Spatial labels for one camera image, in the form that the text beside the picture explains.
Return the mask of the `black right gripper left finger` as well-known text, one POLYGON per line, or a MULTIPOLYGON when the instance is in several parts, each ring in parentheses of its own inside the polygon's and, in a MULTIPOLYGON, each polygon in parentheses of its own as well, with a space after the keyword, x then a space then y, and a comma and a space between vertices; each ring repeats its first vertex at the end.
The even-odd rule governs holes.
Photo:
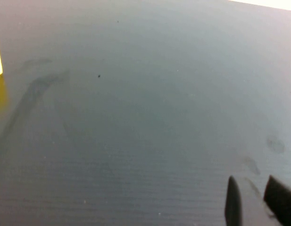
POLYGON ((228 179, 224 217, 227 226, 242 225, 241 193, 233 176, 228 179))

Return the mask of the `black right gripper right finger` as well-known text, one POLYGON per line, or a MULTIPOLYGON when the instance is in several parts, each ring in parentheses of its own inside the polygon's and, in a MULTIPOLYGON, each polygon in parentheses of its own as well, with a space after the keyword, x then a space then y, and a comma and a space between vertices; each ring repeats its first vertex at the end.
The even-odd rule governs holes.
POLYGON ((291 226, 291 183, 270 175, 264 201, 283 226, 291 226))

